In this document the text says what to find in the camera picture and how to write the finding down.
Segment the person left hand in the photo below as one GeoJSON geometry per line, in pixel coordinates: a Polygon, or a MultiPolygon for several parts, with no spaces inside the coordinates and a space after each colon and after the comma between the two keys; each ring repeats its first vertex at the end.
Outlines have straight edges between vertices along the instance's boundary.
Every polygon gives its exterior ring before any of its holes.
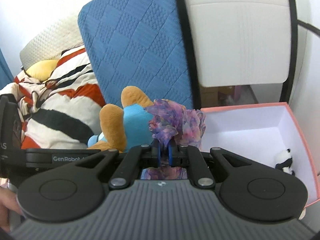
{"type": "Polygon", "coordinates": [[[19,215],[22,215],[22,211],[17,203],[16,194],[7,188],[1,187],[0,189],[0,224],[1,228],[9,232],[9,211],[14,211],[19,215]]]}

